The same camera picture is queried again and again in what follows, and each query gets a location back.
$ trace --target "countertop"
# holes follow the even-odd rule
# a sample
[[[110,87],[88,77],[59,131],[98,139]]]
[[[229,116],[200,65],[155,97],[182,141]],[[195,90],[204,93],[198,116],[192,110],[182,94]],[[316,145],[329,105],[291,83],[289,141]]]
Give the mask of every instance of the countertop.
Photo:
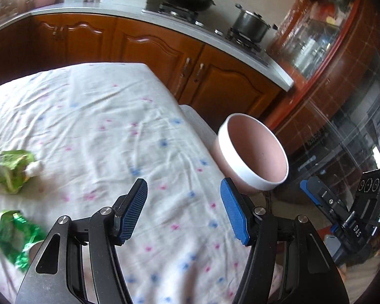
[[[142,8],[116,4],[113,2],[71,2],[37,8],[25,12],[24,14],[16,15],[4,21],[2,24],[0,24],[0,30],[31,15],[73,12],[131,18],[186,34],[202,42],[205,42],[223,52],[226,52],[227,54],[244,62],[248,66],[263,74],[268,79],[272,80],[275,84],[277,84],[285,91],[290,90],[290,88],[293,86],[293,80],[290,78],[290,76],[264,51],[261,52],[260,55],[256,58],[251,54],[248,54],[247,52],[239,49],[234,43],[229,42],[228,40],[215,34],[212,31],[208,31],[199,26],[163,15],[145,13],[142,12]]]

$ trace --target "blue gripper pad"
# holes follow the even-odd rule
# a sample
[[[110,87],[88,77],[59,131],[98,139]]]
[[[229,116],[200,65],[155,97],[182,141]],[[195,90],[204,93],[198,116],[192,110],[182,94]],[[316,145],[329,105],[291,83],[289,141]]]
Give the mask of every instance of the blue gripper pad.
[[[118,239],[121,243],[131,238],[147,196],[148,184],[144,179],[137,179],[130,192],[124,197],[120,207],[116,210],[114,224],[116,224],[116,220],[120,219]]]
[[[253,236],[250,229],[254,218],[231,178],[224,178],[221,181],[220,192],[235,236],[243,245],[251,245]]]
[[[305,179],[302,180],[302,181],[300,182],[300,189],[304,191],[304,193],[305,193],[305,194],[311,199],[312,202],[314,202],[314,204],[315,204],[316,206],[319,206],[319,205],[320,205],[319,201],[318,201],[318,200],[312,195],[312,193],[308,190],[308,188],[307,188],[307,183],[308,183],[308,181],[306,181]]]

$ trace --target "silver bolt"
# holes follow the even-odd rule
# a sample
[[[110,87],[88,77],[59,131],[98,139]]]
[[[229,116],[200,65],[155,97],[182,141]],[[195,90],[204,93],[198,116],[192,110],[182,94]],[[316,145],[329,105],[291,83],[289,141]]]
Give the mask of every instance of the silver bolt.
[[[111,213],[110,207],[104,207],[104,208],[101,208],[101,210],[100,210],[100,214],[102,214],[102,215],[108,215],[109,213]]]
[[[263,207],[256,207],[253,212],[255,215],[262,216],[266,213],[266,209]]]
[[[67,216],[62,216],[62,217],[59,217],[59,219],[58,219],[58,223],[59,223],[59,224],[65,224],[65,223],[67,223],[68,220],[69,220],[69,217],[67,217]]]
[[[299,215],[298,216],[298,221],[300,223],[307,223],[308,222],[308,217],[307,216],[304,216],[304,215]]]

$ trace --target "pink trash bin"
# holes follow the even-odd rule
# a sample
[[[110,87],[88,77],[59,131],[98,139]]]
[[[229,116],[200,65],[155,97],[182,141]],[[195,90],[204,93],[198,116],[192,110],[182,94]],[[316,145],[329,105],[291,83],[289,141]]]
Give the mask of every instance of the pink trash bin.
[[[227,117],[210,153],[243,194],[272,190],[289,174],[279,140],[263,123],[246,114]]]

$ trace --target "white rim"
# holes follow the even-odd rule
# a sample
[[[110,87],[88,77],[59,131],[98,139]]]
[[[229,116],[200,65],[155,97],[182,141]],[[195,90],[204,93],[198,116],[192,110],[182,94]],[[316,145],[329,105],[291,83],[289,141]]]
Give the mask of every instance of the white rim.
[[[255,122],[258,122],[259,124],[261,124],[275,138],[277,144],[280,146],[283,152],[283,156],[286,161],[286,167],[287,167],[286,175],[281,181],[278,181],[278,182],[268,181],[260,177],[259,175],[257,175],[252,169],[250,169],[246,165],[245,162],[243,162],[239,154],[236,152],[228,133],[228,121],[233,116],[244,116],[244,117],[253,119]],[[286,152],[284,152],[284,149],[282,145],[280,144],[279,140],[276,138],[276,136],[272,133],[272,131],[268,127],[266,127],[259,120],[256,120],[255,118],[251,116],[248,116],[242,113],[234,113],[228,116],[218,131],[218,143],[220,144],[222,155],[224,156],[224,159],[228,162],[230,167],[244,182],[246,182],[246,184],[248,184],[249,186],[253,188],[263,190],[263,191],[271,190],[275,188],[277,185],[282,184],[286,180],[287,176],[289,175],[289,161],[287,160]]]

